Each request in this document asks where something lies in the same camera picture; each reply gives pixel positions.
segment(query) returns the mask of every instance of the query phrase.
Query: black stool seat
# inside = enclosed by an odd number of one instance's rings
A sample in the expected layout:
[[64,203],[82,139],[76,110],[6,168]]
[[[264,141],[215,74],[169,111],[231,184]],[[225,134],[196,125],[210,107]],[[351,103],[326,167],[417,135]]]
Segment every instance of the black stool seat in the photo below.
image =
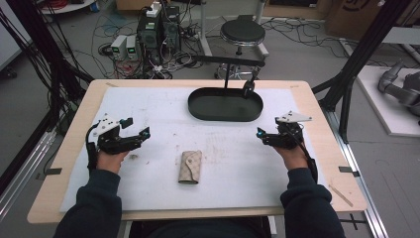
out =
[[237,19],[223,24],[220,36],[236,46],[256,46],[263,41],[265,29],[254,21]]

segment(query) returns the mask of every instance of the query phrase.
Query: concrete floor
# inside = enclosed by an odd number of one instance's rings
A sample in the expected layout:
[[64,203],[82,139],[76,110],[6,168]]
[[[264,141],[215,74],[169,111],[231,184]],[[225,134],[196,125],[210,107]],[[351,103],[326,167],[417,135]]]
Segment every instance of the concrete floor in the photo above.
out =
[[[108,9],[93,14],[86,10],[59,15],[63,31],[70,45],[76,50],[77,60],[95,78],[105,78],[91,54],[96,56],[107,71],[112,71],[111,62],[97,54],[97,48],[104,43],[111,43],[111,38],[101,38],[108,32],[103,25],[128,24],[121,34],[137,28],[136,13],[120,13],[111,4]],[[215,27],[209,36],[217,36],[217,29],[223,23],[222,18],[208,19],[208,29]],[[316,35],[318,39],[328,36],[324,34],[323,23],[316,22],[317,28],[305,28],[305,32]],[[296,32],[284,33],[287,37],[297,39]],[[336,42],[327,42],[322,47],[309,47],[292,42],[284,34],[274,30],[266,31],[264,45],[270,56],[265,60],[260,79],[305,80],[311,86],[318,85],[335,76],[346,63],[344,51]],[[302,36],[303,40],[313,38]],[[215,56],[233,56],[235,48],[218,38],[209,38],[210,48]],[[244,58],[255,59],[258,54],[254,50],[244,50]],[[373,56],[389,65],[404,58],[407,65],[417,66],[403,51],[389,45],[381,46]],[[23,143],[47,112],[47,90],[36,77],[32,66],[25,57],[18,57],[12,63],[18,72],[15,79],[0,80],[0,108],[4,112],[1,118],[3,137],[0,145],[3,149],[0,172],[3,172],[8,162],[13,160]],[[199,69],[182,69],[173,74],[174,78],[212,79],[216,64],[204,64]],[[354,86],[352,106],[349,120],[349,141],[353,153],[359,163],[367,187],[378,212],[383,220],[389,237],[420,237],[420,208],[416,200],[420,196],[420,158],[418,138],[388,136],[368,103],[366,96],[357,83]],[[42,170],[47,158],[37,169]],[[26,220],[28,211],[42,185],[35,176],[0,223],[0,237],[52,237],[55,225],[32,225]],[[342,219],[350,219],[350,214],[339,214]],[[363,220],[361,214],[354,214],[356,219]],[[353,224],[343,223],[347,237],[371,237],[368,227],[358,224],[358,230]],[[281,218],[277,217],[279,237],[282,234]]]

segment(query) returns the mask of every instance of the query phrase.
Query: stool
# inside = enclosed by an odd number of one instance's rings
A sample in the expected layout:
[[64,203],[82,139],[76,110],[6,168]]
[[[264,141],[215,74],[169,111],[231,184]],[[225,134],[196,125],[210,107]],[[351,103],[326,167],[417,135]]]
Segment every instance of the stool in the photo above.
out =
[[[236,58],[242,55],[242,47],[254,47],[260,44],[265,37],[265,29],[252,19],[239,17],[236,20],[228,21],[222,25],[220,36],[227,43],[238,46]],[[224,63],[221,63],[215,73],[216,78],[224,78],[220,72],[227,71]],[[241,79],[241,75],[252,75],[250,71],[241,71],[240,65],[234,65],[230,68],[230,78]]]

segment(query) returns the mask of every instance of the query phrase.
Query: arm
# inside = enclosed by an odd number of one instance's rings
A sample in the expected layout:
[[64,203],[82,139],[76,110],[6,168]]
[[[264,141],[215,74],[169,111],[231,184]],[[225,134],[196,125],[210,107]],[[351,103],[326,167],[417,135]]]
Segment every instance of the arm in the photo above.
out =
[[275,149],[283,157],[289,176],[287,191],[280,197],[286,236],[345,237],[337,213],[330,204],[331,193],[315,183],[302,150],[299,147]]
[[54,237],[117,237],[122,213],[117,173],[126,155],[99,152],[97,170],[78,190],[76,204],[65,214]]

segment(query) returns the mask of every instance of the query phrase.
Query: tabletop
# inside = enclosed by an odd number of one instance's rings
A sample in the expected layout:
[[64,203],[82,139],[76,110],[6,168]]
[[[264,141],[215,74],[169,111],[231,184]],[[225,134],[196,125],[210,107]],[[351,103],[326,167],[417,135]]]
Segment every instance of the tabletop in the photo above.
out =
[[[47,176],[28,214],[31,223],[60,222],[64,213],[59,208],[69,183],[73,165],[84,145],[84,136],[91,126],[102,98],[109,87],[222,87],[223,80],[117,80],[97,79],[90,83],[70,128],[58,150],[51,168],[62,168],[59,175]],[[229,87],[242,88],[243,81],[232,80]],[[365,199],[351,173],[341,173],[346,162],[318,101],[305,81],[258,80],[258,88],[290,89],[299,112],[310,115],[313,123],[305,125],[311,144],[322,167],[326,184],[333,195],[332,205],[337,212],[362,211]],[[195,217],[229,217],[252,215],[281,215],[282,207],[240,207],[183,210],[140,210],[123,212],[123,220],[170,219]]]

